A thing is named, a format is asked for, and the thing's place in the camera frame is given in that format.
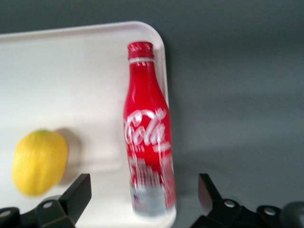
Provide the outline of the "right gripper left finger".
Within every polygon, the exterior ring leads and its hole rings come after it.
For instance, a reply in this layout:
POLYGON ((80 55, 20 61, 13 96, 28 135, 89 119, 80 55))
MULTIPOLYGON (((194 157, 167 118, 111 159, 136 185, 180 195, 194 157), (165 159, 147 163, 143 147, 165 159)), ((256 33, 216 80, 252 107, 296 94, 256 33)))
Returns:
POLYGON ((47 199, 35 209, 39 228, 74 228, 92 197, 89 174, 80 176, 57 199, 47 199))

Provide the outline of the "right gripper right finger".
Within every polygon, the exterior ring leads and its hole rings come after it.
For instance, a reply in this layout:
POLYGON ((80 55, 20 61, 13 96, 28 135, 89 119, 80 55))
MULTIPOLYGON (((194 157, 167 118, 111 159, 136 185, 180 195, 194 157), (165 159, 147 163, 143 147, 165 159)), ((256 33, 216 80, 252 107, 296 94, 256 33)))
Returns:
POLYGON ((256 228, 254 212, 234 200, 224 199, 210 176, 199 174, 198 197, 203 215, 191 226, 193 228, 256 228))

